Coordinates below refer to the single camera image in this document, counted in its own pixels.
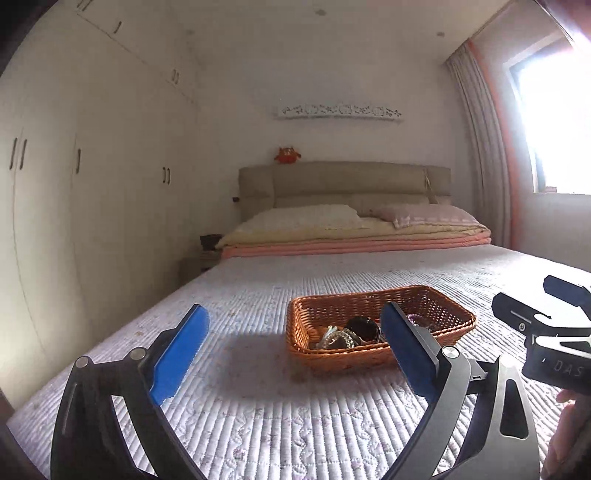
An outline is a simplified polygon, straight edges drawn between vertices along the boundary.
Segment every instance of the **finger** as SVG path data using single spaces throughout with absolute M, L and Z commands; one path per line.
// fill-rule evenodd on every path
M 562 462 L 569 454 L 579 432 L 577 416 L 574 415 L 574 404 L 566 405 L 560 414 L 556 433 L 552 437 L 552 445 L 559 462 Z
M 572 390 L 561 390 L 558 392 L 558 395 L 556 395 L 556 401 L 558 403 L 565 403 L 569 400 L 576 400 L 577 396 L 578 393 L 573 392 Z
M 558 457 L 556 456 L 556 450 L 550 445 L 548 448 L 548 454 L 546 455 L 546 460 L 544 460 L 544 466 L 542 467 L 541 477 L 548 478 L 552 473 L 554 473 L 560 462 L 558 461 Z

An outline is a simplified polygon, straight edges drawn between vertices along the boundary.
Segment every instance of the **upholstered headboard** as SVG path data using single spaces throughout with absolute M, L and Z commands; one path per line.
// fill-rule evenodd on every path
M 242 221 L 274 207 L 343 204 L 365 216 L 381 203 L 451 203 L 445 167 L 315 161 L 240 169 Z

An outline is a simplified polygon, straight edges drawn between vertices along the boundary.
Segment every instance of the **folded blanket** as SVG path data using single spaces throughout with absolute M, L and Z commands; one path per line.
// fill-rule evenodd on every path
M 262 245 L 237 245 L 226 247 L 222 258 L 230 257 L 264 257 L 269 255 L 322 255 L 345 254 L 363 252 L 387 252 L 394 250 L 425 250 L 455 247 L 471 247 L 473 245 L 486 245 L 491 243 L 490 230 L 483 230 L 472 235 L 444 238 L 422 239 L 344 239 L 322 240 L 307 242 L 292 242 L 288 244 L 262 244 Z
M 250 231 L 248 222 L 243 223 L 239 228 L 229 235 L 224 236 L 217 247 L 228 247 L 236 245 L 267 245 L 288 242 L 304 242 L 322 240 L 341 240 L 355 238 L 377 238 L 397 236 L 405 238 L 407 235 L 432 234 L 440 232 L 461 232 L 459 236 L 465 236 L 467 231 L 484 231 L 483 225 L 462 226 L 462 225 L 410 225 L 404 228 L 396 228 L 392 222 L 385 222 L 378 218 L 362 218 L 361 223 L 355 228 L 331 228 L 321 230 L 294 229 L 282 231 L 260 232 L 256 229 Z

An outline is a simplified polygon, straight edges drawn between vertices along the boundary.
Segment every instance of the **blue gripper pad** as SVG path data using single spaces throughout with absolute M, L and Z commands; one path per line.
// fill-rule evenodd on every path
M 586 288 L 552 275 L 544 279 L 544 291 L 575 307 L 581 307 L 591 301 L 591 293 Z
M 157 405 L 175 396 L 209 331 L 209 314 L 201 305 L 194 305 L 182 322 L 183 326 L 154 366 L 150 395 Z
M 384 306 L 379 319 L 382 333 L 413 392 L 427 401 L 435 399 L 440 346 L 431 332 L 413 325 L 393 301 Z

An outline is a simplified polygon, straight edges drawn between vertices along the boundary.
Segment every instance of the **brown wicker basket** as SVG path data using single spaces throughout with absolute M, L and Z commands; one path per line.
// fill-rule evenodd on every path
M 287 309 L 287 348 L 308 367 L 319 371 L 371 367 L 396 360 L 387 343 L 341 350 L 312 350 L 330 325 L 342 326 L 357 315 L 379 319 L 384 304 L 395 301 L 406 314 L 419 314 L 441 330 L 433 334 L 440 345 L 453 345 L 476 326 L 476 317 L 434 288 L 425 285 L 361 293 L 315 295 L 290 301 Z

